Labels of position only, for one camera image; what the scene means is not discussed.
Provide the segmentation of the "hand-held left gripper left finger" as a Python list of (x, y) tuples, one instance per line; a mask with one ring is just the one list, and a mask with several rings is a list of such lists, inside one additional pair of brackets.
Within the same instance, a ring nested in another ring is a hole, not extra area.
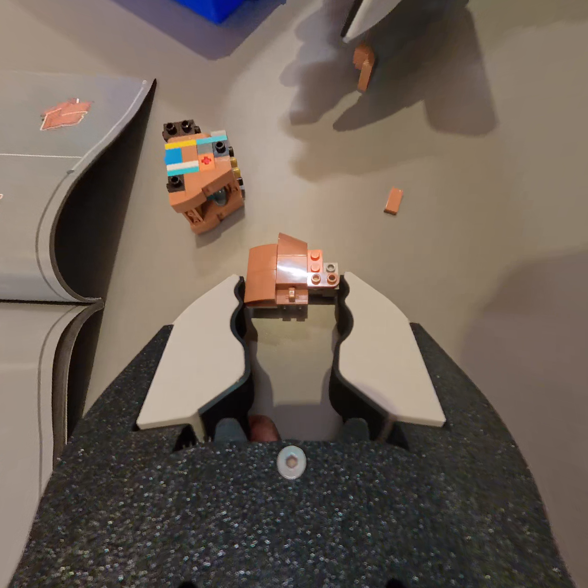
[(242, 276), (230, 275), (174, 320), (136, 419), (138, 429), (189, 425), (200, 442), (211, 437), (215, 425), (205, 413), (251, 374), (237, 328), (243, 285)]

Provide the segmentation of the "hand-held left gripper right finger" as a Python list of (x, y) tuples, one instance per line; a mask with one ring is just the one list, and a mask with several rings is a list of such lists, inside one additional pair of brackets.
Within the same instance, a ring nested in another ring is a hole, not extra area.
[(360, 438), (388, 441), (398, 423), (442, 428), (446, 416), (411, 322), (356, 274), (341, 277), (330, 403)]

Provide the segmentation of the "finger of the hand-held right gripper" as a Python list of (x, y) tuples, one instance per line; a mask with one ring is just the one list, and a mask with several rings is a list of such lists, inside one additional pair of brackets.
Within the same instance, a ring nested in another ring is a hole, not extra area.
[(344, 43), (349, 43), (369, 31), (386, 18), (400, 2), (353, 1), (341, 30)]

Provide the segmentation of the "brown bracket brick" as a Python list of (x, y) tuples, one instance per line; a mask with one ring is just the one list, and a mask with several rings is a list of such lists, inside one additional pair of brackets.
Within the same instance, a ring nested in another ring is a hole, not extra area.
[(353, 64), (355, 68), (359, 70), (357, 89), (360, 92), (367, 91), (375, 63), (376, 55), (369, 45), (362, 42), (355, 48), (353, 53)]

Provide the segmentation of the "brown grey brick assembly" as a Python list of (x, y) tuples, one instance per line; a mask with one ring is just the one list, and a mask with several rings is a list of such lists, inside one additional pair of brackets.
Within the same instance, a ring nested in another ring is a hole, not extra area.
[(286, 233), (250, 248), (242, 300), (254, 318), (303, 321), (311, 306), (337, 304), (341, 273), (321, 247)]

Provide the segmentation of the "blue plastic bin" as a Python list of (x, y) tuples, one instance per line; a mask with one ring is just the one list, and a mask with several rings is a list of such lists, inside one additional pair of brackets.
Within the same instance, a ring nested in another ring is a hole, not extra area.
[(175, 1), (218, 26), (256, 27), (287, 1)]

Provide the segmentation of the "person's left hand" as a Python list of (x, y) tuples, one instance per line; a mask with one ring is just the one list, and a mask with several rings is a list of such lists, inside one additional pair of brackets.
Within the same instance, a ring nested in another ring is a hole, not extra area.
[(266, 415), (251, 415), (248, 417), (250, 436), (254, 443), (278, 442), (281, 440), (279, 431), (273, 420)]

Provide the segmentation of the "colourful striped brick model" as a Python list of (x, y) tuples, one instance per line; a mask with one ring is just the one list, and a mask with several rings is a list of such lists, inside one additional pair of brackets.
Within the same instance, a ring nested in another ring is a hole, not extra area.
[(202, 235), (245, 206), (245, 188), (224, 129), (202, 132), (193, 119), (166, 122), (166, 189), (172, 209)]

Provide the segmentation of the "grey instruction booklet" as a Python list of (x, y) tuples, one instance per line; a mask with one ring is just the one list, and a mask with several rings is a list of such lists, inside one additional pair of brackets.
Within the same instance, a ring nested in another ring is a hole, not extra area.
[(1, 72), (1, 525), (85, 408), (155, 79)]

